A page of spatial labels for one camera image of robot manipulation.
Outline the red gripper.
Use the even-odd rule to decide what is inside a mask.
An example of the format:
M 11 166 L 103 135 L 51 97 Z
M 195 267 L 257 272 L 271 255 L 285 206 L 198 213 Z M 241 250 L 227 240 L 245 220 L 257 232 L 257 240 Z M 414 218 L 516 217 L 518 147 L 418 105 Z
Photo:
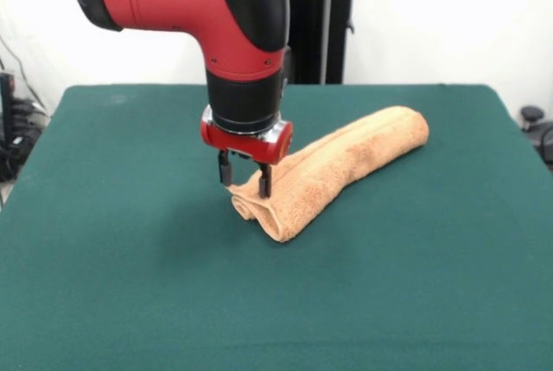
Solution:
M 257 134 L 236 134 L 220 129 L 214 122 L 211 106 L 207 106 L 200 121 L 200 135 L 205 144 L 220 150 L 218 154 L 219 179 L 223 185 L 232 184 L 232 165 L 228 152 L 237 152 L 258 162 L 260 177 L 258 194 L 271 195 L 271 164 L 278 164 L 288 154 L 294 134 L 291 122 L 282 120 L 268 130 Z

